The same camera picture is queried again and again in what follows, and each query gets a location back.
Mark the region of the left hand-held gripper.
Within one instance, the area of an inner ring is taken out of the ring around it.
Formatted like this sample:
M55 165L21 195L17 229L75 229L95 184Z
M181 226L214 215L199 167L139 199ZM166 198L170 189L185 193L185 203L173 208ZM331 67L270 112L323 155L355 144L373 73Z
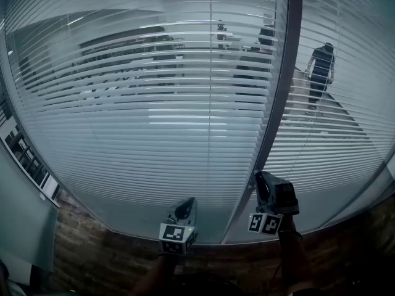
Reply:
M170 207L168 218L160 224L159 246L163 254L186 255L197 238L198 200L189 197Z

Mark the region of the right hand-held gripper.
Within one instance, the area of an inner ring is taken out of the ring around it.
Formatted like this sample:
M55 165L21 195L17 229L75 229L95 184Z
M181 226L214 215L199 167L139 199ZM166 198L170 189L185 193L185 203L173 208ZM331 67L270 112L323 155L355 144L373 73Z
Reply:
M275 177L267 171L255 174L257 207L249 214L249 232L277 235L285 215L299 214L299 202L291 182L274 184Z

